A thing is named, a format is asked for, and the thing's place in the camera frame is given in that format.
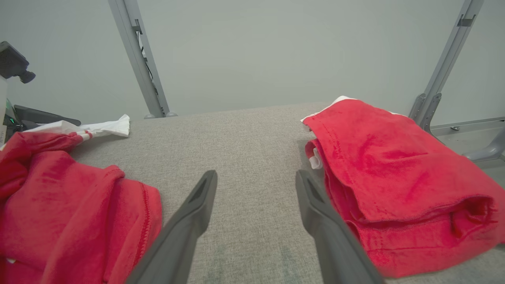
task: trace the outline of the red towel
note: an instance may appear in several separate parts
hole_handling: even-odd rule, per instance
[[[344,100],[303,123],[333,207],[384,276],[445,269],[505,240],[505,191],[410,118]]]
[[[83,137],[16,133],[0,152],[2,283],[123,283],[160,232],[158,190],[75,162]]]

